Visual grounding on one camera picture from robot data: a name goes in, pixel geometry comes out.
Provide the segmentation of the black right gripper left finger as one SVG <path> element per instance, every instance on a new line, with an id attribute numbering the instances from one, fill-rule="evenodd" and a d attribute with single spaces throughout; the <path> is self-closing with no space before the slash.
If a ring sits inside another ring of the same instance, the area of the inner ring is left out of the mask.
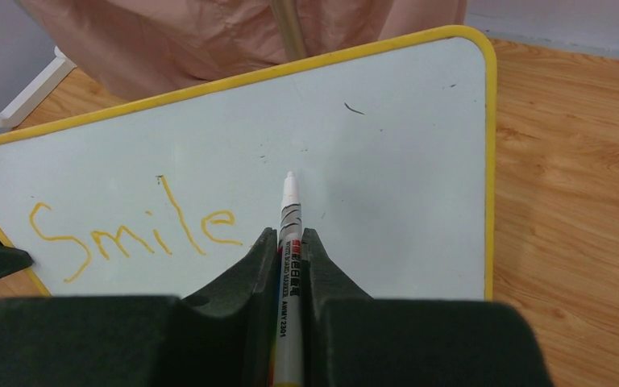
<path id="1" fill-rule="evenodd" d="M 265 386 L 276 239 L 186 298 L 0 299 L 0 386 Z"/>

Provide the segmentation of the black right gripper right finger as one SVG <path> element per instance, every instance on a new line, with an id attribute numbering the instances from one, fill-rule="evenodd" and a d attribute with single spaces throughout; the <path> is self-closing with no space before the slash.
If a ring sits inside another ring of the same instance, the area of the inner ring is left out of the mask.
<path id="1" fill-rule="evenodd" d="M 302 237 L 311 386 L 550 386 L 528 322 L 499 302 L 378 299 Z"/>

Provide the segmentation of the white whiteboard marker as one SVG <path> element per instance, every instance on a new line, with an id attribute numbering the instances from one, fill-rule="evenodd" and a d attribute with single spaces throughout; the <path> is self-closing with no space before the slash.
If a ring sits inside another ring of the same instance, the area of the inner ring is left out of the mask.
<path id="1" fill-rule="evenodd" d="M 278 252 L 280 280 L 274 339 L 271 386 L 303 386 L 304 345 L 301 298 L 301 201 L 294 173 L 284 180 L 280 210 Z"/>

